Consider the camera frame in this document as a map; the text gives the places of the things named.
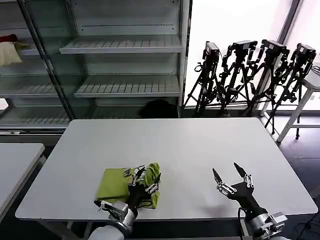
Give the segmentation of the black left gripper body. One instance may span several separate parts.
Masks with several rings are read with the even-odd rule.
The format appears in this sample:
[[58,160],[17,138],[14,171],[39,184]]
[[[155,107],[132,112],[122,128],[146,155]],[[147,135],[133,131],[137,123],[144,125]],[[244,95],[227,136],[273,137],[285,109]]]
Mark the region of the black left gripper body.
[[137,209],[140,207],[141,202],[151,199],[151,194],[146,191],[146,189],[146,186],[143,184],[132,184],[128,186],[129,195],[125,203],[130,209]]

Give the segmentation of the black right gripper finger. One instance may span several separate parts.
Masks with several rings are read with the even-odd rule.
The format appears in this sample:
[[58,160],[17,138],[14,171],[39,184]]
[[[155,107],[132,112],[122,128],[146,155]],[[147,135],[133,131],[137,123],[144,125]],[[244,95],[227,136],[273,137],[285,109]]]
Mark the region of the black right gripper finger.
[[241,166],[239,166],[236,162],[233,163],[235,169],[243,179],[243,182],[246,184],[247,188],[254,188],[253,177],[251,174],[248,174]]
[[213,176],[214,179],[217,183],[217,190],[222,193],[223,195],[233,195],[237,192],[237,189],[226,184],[220,177],[220,175],[218,174],[218,172],[212,168],[212,172],[213,172]]

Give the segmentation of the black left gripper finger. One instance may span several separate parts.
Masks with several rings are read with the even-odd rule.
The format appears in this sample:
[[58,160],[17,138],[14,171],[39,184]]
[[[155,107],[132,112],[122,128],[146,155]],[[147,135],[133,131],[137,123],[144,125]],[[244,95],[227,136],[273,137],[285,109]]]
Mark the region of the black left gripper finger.
[[160,180],[161,180],[161,173],[155,178],[154,183],[145,189],[145,192],[147,192],[148,194],[155,193],[159,189]]
[[129,186],[135,186],[137,184],[143,184],[145,180],[146,167],[138,166],[132,170],[131,180]]

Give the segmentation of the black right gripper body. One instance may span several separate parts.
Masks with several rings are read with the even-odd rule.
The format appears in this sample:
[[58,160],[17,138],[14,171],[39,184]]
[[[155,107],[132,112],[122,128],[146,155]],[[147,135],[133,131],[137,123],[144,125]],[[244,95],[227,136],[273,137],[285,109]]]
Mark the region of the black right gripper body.
[[229,193],[227,195],[229,199],[237,201],[243,209],[251,214],[263,214],[263,208],[260,207],[253,197],[253,187],[247,187],[245,182],[233,184],[231,187],[236,189],[236,191],[233,194]]

